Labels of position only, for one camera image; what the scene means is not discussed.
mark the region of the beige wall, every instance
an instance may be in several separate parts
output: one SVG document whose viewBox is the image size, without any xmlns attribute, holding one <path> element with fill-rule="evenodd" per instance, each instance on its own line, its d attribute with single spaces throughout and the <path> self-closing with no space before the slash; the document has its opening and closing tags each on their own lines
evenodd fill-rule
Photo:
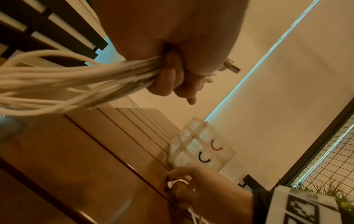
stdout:
<svg viewBox="0 0 354 224">
<path fill-rule="evenodd" d="M 353 7 L 320 0 L 209 120 L 267 189 L 354 96 Z"/>
<path fill-rule="evenodd" d="M 141 108 L 159 109 L 179 128 L 193 117 L 206 118 L 311 3 L 312 0 L 251 0 L 242 31 L 229 56 L 241 72 L 218 73 L 215 83 L 205 84 L 198 93 L 196 105 L 189 106 L 185 99 L 174 94 L 158 97 L 147 90 L 129 97 Z"/>
</svg>

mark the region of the clear plastic box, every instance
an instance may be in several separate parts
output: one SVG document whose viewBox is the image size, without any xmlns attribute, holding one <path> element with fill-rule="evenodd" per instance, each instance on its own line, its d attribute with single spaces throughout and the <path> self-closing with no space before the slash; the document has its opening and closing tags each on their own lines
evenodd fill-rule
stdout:
<svg viewBox="0 0 354 224">
<path fill-rule="evenodd" d="M 198 118 L 193 118 L 169 146 L 169 163 L 175 168 L 197 164 L 218 172 L 236 154 L 221 134 Z"/>
</svg>

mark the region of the hand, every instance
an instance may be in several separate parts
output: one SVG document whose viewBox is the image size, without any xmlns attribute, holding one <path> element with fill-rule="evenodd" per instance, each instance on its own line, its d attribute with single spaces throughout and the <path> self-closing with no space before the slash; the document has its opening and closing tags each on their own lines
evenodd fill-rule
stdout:
<svg viewBox="0 0 354 224">
<path fill-rule="evenodd" d="M 253 195 L 231 183 L 220 174 L 202 166 L 181 166 L 168 174 L 169 178 L 192 177 L 185 191 L 177 191 L 177 198 L 193 206 L 216 224 L 252 224 Z"/>
<path fill-rule="evenodd" d="M 127 60 L 167 53 L 166 65 L 148 90 L 196 103 L 205 75 L 227 58 L 239 34 L 248 0 L 97 0 L 94 9 L 118 53 Z"/>
</svg>

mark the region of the wire mesh panel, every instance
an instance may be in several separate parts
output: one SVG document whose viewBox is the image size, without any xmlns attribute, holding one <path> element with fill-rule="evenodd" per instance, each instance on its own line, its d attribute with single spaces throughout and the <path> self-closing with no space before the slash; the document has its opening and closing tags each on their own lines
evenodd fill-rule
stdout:
<svg viewBox="0 0 354 224">
<path fill-rule="evenodd" d="M 354 115 L 330 139 L 292 184 L 354 201 Z"/>
</svg>

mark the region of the metal grid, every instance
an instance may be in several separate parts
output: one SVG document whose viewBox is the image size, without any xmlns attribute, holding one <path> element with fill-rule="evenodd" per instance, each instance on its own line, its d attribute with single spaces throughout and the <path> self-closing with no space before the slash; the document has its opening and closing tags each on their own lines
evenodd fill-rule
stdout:
<svg viewBox="0 0 354 224">
<path fill-rule="evenodd" d="M 293 185 L 314 190 L 341 183 L 340 191 L 354 201 L 354 115 L 295 179 Z"/>
</svg>

